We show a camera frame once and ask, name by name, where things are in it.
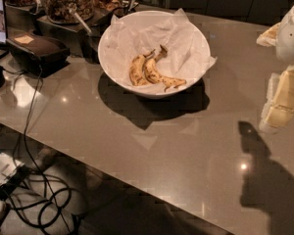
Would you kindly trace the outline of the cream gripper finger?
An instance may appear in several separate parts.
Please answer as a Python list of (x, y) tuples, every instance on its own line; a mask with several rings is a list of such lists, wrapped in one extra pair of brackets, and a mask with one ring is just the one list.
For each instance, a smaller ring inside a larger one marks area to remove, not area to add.
[(270, 27), (269, 29), (267, 29), (259, 35), (259, 37), (256, 40), (256, 43), (265, 47), (275, 46), (279, 27), (280, 23), (274, 24), (272, 27)]
[(294, 117), (294, 66), (269, 79), (267, 101), (261, 114), (259, 128), (265, 133), (276, 133)]

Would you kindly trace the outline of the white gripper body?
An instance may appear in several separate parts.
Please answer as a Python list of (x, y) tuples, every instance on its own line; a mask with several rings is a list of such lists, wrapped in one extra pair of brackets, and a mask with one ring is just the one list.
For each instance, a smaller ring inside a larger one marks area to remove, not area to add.
[(294, 5), (280, 23), (275, 51), (280, 61), (294, 64)]

